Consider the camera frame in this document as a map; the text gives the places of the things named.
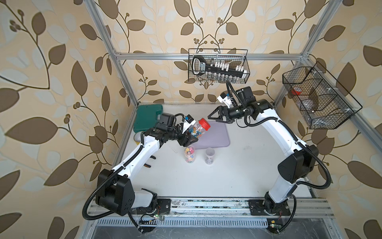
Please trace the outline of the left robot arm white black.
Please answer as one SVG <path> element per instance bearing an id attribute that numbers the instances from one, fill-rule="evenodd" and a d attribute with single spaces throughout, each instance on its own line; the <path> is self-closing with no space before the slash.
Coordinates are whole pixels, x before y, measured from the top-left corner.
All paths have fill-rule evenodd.
<path id="1" fill-rule="evenodd" d="M 131 180 L 153 157 L 161 146 L 169 140 L 176 140 L 187 147 L 198 138 L 189 132 L 195 120 L 184 120 L 177 126 L 157 123 L 155 127 L 141 133 L 141 143 L 112 170 L 104 169 L 97 180 L 97 187 L 86 200 L 82 216 L 85 220 L 97 220 L 111 214 L 131 217 L 135 208 L 156 208 L 156 193 L 144 189 L 134 192 Z"/>

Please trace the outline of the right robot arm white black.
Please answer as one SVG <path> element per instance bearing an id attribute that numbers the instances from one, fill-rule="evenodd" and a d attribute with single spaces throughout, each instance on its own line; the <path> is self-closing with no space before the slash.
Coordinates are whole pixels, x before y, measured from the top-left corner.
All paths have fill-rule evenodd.
<path id="1" fill-rule="evenodd" d="M 327 189 L 331 184 L 331 175 L 325 164 L 318 158 L 318 148 L 307 145 L 277 115 L 276 110 L 267 100 L 259 100 L 234 107 L 218 106 L 208 119 L 216 122 L 233 123 L 242 118 L 248 127 L 262 125 L 283 150 L 285 159 L 279 163 L 279 175 L 271 190 L 264 197 L 264 202 L 257 209 L 275 215 L 286 206 L 287 200 L 299 185 L 314 189 Z M 305 182 L 305 178 L 318 164 L 324 171 L 326 181 L 322 185 Z"/>

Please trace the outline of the clear candy jar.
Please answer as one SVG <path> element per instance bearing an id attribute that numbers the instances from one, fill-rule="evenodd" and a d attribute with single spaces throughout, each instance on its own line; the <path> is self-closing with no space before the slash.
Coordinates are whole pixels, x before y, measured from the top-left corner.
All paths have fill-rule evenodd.
<path id="1" fill-rule="evenodd" d="M 188 132 L 196 138 L 200 138 L 206 131 L 207 129 L 203 125 L 201 125 L 199 122 L 196 122 L 195 124 L 190 126 L 188 129 Z"/>

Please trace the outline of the red jar lid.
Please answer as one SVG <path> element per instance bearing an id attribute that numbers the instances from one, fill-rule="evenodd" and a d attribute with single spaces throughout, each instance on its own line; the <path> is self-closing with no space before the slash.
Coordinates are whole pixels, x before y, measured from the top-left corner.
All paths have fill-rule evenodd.
<path id="1" fill-rule="evenodd" d="M 199 123 L 199 124 L 201 125 L 201 127 L 202 127 L 204 130 L 206 130 L 206 131 L 208 131 L 208 130 L 211 128 L 209 122 L 208 122 L 206 119 L 204 119 L 204 118 L 201 118 L 201 119 L 198 121 L 198 123 Z"/>

